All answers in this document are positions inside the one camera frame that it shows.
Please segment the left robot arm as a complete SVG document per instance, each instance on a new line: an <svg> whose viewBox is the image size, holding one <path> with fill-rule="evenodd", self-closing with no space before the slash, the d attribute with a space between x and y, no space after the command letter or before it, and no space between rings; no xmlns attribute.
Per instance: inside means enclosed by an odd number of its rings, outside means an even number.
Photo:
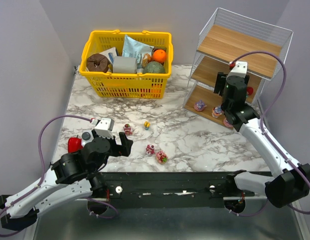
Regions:
<svg viewBox="0 0 310 240"><path fill-rule="evenodd" d="M121 132L121 144L114 138L96 137L77 152L67 153L52 164L43 179L34 182L15 195L1 195L0 208L5 215L1 226L22 231L37 221L45 212L64 203L104 193L106 185L100 172L109 157L127 157L133 141Z"/></svg>

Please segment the yellow blue small figure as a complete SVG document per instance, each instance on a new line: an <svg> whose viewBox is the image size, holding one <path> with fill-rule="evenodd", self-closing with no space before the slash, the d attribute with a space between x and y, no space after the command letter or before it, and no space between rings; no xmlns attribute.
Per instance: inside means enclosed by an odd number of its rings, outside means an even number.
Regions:
<svg viewBox="0 0 310 240"><path fill-rule="evenodd" d="M150 123L148 121L144 122L144 128L145 130L148 130L150 128Z"/></svg>

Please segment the pink bear strawberry figure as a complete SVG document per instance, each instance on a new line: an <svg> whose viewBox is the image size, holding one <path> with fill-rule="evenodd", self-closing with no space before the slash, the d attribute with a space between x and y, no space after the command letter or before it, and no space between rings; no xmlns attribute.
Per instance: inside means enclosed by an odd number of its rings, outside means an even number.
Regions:
<svg viewBox="0 0 310 240"><path fill-rule="evenodd" d="M153 155L155 153L155 147L152 144L148 144L146 146L146 155L150 156Z"/></svg>

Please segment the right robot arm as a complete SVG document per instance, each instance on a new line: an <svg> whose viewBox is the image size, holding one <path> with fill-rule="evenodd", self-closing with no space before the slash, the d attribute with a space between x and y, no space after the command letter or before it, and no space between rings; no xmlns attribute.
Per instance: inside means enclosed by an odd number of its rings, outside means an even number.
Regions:
<svg viewBox="0 0 310 240"><path fill-rule="evenodd" d="M221 110L226 121L258 151L271 177L239 170L230 175L232 188L264 195L277 208L310 194L310 165L301 165L262 126L258 113L246 104L248 76L219 72L214 93L222 96Z"/></svg>

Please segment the purple bunny cupcake figure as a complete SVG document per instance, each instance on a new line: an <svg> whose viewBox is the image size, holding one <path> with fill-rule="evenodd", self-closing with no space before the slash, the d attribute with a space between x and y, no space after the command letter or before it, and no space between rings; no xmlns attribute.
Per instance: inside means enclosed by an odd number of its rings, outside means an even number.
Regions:
<svg viewBox="0 0 310 240"><path fill-rule="evenodd" d="M220 117L221 115L223 115L223 110L221 109L221 106L216 106L212 109L212 116L214 118L218 118Z"/></svg>

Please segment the red haired mermaid figure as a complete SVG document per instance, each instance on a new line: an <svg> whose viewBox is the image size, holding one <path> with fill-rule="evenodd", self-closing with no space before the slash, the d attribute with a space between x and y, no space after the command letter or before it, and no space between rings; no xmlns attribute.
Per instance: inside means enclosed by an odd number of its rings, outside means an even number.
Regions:
<svg viewBox="0 0 310 240"><path fill-rule="evenodd" d="M248 98L249 96L251 96L254 92L254 88L253 87L250 87L248 86L247 89L246 89L246 98Z"/></svg>

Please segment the pink bear donut figure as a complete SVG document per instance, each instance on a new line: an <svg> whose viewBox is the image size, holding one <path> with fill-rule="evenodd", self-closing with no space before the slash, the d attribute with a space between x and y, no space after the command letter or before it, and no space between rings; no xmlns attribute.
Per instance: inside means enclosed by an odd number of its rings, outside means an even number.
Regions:
<svg viewBox="0 0 310 240"><path fill-rule="evenodd" d="M168 156L161 150L156 153L156 159L160 164L165 164L168 160Z"/></svg>

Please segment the purple bunny pink cake figure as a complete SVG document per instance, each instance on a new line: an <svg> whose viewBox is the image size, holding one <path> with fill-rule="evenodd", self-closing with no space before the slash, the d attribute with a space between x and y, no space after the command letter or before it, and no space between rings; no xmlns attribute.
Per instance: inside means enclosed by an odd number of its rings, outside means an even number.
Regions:
<svg viewBox="0 0 310 240"><path fill-rule="evenodd" d="M194 104L194 109L198 112L202 112L205 110L205 108L207 107L207 105L202 101L202 100L199 100L198 102L196 102Z"/></svg>

